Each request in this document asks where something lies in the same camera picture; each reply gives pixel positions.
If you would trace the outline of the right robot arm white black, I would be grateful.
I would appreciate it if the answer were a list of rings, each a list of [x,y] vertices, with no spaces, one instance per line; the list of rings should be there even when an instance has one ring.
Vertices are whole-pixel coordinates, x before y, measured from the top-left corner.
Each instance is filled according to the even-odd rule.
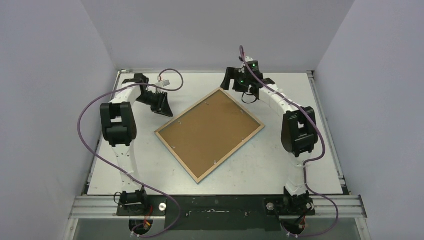
[[[241,67],[227,67],[220,87],[232,88],[235,92],[254,96],[267,104],[282,117],[281,143],[292,154],[289,161],[288,179],[283,189],[282,200],[271,202],[269,211],[280,215],[301,215],[313,209],[313,201],[305,178],[305,161],[310,158],[318,134],[315,129],[316,116],[312,107],[302,107],[287,98],[281,88],[270,78],[264,78],[259,70],[259,62],[246,57]]]

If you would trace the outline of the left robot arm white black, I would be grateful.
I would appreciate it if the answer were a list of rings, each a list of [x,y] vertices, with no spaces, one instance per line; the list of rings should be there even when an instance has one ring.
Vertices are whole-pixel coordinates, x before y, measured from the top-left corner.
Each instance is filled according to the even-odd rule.
[[[140,174],[135,159],[137,126],[132,106],[139,102],[150,106],[155,114],[166,117],[174,115],[169,105],[168,93],[148,90],[149,82],[149,78],[142,73],[125,79],[124,90],[99,108],[103,138],[112,147],[118,167],[122,169],[122,192],[118,205],[139,216],[149,211],[151,204],[144,186],[134,181]]]

